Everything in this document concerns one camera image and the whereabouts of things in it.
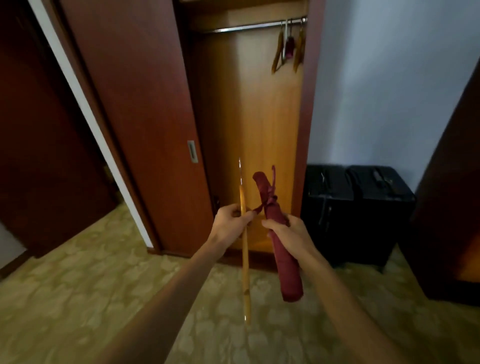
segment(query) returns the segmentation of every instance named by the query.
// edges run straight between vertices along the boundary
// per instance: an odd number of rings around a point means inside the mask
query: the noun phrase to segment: floor
[[[185,259],[146,253],[125,205],[0,283],[0,363],[88,363]],[[480,363],[480,309],[425,299],[396,249],[382,275],[337,270],[417,363]],[[242,324],[240,270],[216,265],[168,363],[348,363],[312,291],[284,303],[275,274],[251,273],[252,327]]]

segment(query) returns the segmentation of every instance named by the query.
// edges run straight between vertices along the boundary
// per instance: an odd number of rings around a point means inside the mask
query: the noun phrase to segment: wardrobe
[[[282,210],[300,214],[323,0],[43,2],[95,96],[152,253],[197,251],[216,210],[240,201],[239,158],[249,207],[261,203],[252,175],[271,179],[275,165]],[[273,73],[290,36],[302,62],[295,71],[285,47]],[[249,227],[251,266],[275,269],[262,218]],[[224,261],[240,264],[240,249]]]

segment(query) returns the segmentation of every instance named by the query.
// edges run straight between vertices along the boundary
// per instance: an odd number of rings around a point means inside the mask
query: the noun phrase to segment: metal rod
[[[239,31],[242,31],[242,30],[271,28],[271,27],[274,27],[274,26],[281,26],[284,23],[285,23],[285,20],[278,20],[276,22],[246,24],[246,25],[239,25],[239,26],[231,26],[230,28],[203,30],[203,31],[200,31],[200,33],[212,34],[212,33],[239,32]],[[294,18],[294,19],[288,19],[288,23],[289,23],[289,25],[306,24],[307,23],[307,16],[302,16],[300,18]]]

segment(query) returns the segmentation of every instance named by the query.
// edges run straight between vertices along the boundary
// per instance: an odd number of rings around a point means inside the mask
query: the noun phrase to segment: suitcase
[[[355,195],[354,239],[349,262],[384,267],[395,244],[405,236],[416,198],[391,167],[347,168]]]
[[[315,247],[333,265],[347,261],[354,193],[345,167],[308,165],[301,215]]]

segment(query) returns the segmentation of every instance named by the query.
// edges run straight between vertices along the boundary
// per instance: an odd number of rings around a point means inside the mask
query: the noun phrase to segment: rolled red cloth
[[[262,204],[258,206],[255,211],[260,213],[263,208],[265,210],[266,218],[271,218],[280,224],[286,225],[287,219],[283,216],[280,205],[277,202],[277,196],[275,195],[275,166],[272,166],[272,171],[272,185],[270,185],[265,173],[256,172],[253,175],[253,179],[260,192],[260,199],[262,200]],[[283,300],[286,302],[296,302],[303,296],[299,264],[285,249],[275,232],[270,231],[270,237],[272,238]]]

